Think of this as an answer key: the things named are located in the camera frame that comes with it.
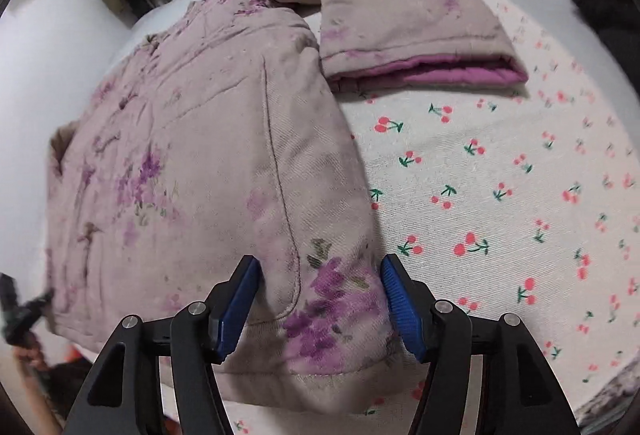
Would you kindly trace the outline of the left hand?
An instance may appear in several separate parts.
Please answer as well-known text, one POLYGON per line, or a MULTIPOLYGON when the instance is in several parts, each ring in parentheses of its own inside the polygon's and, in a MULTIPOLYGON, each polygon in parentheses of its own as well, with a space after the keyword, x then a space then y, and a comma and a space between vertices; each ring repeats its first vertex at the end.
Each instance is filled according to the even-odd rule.
POLYGON ((48 396, 42 391, 36 373, 49 370, 42 345, 36 334, 29 332, 22 345, 12 347, 12 355, 26 393, 29 406, 34 409, 38 424, 47 432, 60 433, 62 427, 51 407, 48 396))

